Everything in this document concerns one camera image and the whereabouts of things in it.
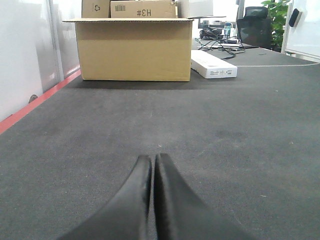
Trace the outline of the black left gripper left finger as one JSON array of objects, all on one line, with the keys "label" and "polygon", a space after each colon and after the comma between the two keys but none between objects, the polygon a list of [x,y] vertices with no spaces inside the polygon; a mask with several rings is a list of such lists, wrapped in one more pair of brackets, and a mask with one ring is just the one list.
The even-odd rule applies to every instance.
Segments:
[{"label": "black left gripper left finger", "polygon": [[146,240],[150,206],[152,163],[139,155],[118,192],[60,240]]}]

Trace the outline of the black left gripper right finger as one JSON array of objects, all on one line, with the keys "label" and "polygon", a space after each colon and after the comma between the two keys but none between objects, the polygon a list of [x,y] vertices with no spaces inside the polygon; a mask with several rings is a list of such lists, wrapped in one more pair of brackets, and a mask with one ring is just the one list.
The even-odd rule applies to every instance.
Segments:
[{"label": "black left gripper right finger", "polygon": [[205,204],[167,153],[155,157],[154,213],[159,240],[254,239]]}]

